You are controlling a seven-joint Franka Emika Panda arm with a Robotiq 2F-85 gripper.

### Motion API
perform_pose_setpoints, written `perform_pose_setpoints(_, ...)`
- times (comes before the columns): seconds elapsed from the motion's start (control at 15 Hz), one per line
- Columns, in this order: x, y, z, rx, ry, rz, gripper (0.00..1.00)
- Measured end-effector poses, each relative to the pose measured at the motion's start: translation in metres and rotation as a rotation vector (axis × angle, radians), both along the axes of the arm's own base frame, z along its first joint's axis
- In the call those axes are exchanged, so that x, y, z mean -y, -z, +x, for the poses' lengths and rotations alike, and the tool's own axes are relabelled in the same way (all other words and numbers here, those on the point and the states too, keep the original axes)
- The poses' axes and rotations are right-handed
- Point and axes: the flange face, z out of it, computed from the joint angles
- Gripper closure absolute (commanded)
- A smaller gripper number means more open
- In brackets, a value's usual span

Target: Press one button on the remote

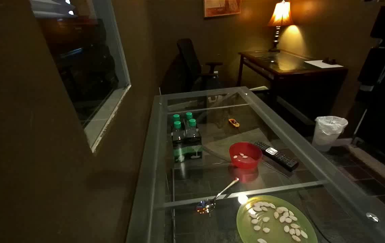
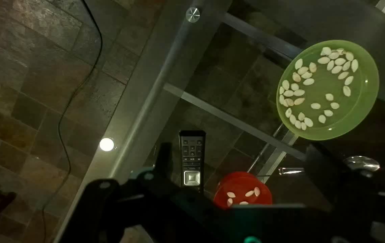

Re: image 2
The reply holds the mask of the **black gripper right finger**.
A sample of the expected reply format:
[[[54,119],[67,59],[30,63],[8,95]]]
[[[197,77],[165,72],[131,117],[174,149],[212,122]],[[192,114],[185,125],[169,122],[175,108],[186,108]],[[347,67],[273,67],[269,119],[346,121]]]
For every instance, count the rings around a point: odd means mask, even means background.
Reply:
[[[309,157],[347,158],[335,154],[321,144],[312,144],[306,148],[306,160]],[[335,222],[369,226],[373,221],[373,211],[375,208],[373,185],[375,173],[352,171],[339,176],[323,173],[306,173],[306,176],[332,206],[331,215]]]

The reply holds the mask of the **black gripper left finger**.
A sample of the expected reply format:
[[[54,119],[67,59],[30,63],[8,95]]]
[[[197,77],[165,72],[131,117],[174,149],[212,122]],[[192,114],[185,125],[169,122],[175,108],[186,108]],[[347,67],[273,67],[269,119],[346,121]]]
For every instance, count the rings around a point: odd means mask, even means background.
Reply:
[[[171,145],[162,144],[158,150],[156,161],[155,161],[155,175],[156,175],[156,199],[161,204],[182,212],[184,211],[184,200],[182,188],[178,187],[171,180]]]

